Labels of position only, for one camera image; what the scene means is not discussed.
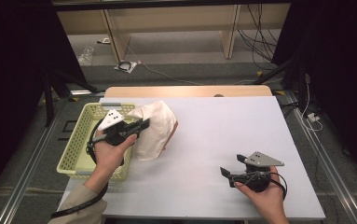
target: white cloth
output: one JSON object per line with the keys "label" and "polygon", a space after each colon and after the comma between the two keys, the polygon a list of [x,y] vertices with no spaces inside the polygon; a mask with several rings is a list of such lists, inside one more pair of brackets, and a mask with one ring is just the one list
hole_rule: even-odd
{"label": "white cloth", "polygon": [[177,120],[163,101],[133,109],[126,116],[135,119],[149,119],[149,128],[141,131],[134,145],[134,155],[140,161],[157,158],[176,128]]}

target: plastic basket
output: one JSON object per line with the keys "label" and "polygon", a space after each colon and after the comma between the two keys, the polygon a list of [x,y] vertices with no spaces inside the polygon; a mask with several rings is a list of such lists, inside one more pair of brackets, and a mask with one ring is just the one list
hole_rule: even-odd
{"label": "plastic basket", "polygon": [[[134,104],[108,104],[113,106],[120,114],[125,116],[135,108]],[[74,127],[73,133],[65,147],[62,157],[57,166],[57,172],[66,174],[72,178],[89,178],[95,164],[91,156],[86,152],[91,131],[100,119],[103,119],[108,110],[103,109],[100,103],[89,103],[84,105],[79,119]],[[132,118],[125,118],[125,122],[134,122]],[[125,152],[124,164],[119,166],[113,173],[111,179],[126,179],[129,170],[131,147]]]}

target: white table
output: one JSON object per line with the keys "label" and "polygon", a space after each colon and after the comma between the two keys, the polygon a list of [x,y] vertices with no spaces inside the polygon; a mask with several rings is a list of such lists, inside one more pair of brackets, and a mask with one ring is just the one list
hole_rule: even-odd
{"label": "white table", "polygon": [[[106,217],[180,219],[258,219],[251,202],[232,189],[220,174],[244,173],[237,154],[265,153],[288,183],[284,201],[291,220],[325,218],[295,148],[277,100],[257,97],[102,98],[137,106],[163,100],[179,121],[172,140],[159,158],[130,161],[128,178],[114,182],[104,199]],[[70,179],[63,199],[83,180]]]}

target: sleeve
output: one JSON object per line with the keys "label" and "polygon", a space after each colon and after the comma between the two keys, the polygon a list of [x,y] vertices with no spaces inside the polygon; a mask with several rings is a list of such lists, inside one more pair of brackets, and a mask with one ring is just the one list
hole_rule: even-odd
{"label": "sleeve", "polygon": [[[94,197],[96,197],[97,194],[86,188],[83,185],[77,185],[71,193],[67,196],[67,198],[64,200],[62,205],[59,208],[59,211],[72,208],[74,206],[80,205],[82,203],[85,203]],[[65,217],[57,217],[53,218],[48,224],[61,224],[61,223],[101,223],[102,220],[102,214],[103,211],[105,210],[107,206],[107,202],[104,200],[99,200],[97,203],[80,210],[76,213],[73,213],[71,215],[65,216]]]}

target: human hand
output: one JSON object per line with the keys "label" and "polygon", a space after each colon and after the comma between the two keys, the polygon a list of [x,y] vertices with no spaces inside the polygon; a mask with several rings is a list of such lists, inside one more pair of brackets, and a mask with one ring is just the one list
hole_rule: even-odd
{"label": "human hand", "polygon": [[[103,134],[103,131],[97,130],[96,136],[101,134]],[[85,186],[96,193],[100,193],[116,168],[119,167],[126,150],[135,143],[135,139],[137,139],[137,134],[132,134],[116,147],[109,145],[106,141],[97,142],[94,145],[96,168],[86,181]]]}
{"label": "human hand", "polygon": [[[270,167],[270,172],[278,173],[277,168],[274,166]],[[270,177],[280,183],[278,175],[270,174]],[[234,185],[253,202],[259,215],[268,223],[289,223],[283,210],[282,189],[279,186],[270,182],[268,188],[264,191],[254,192],[240,182],[236,182]]]}

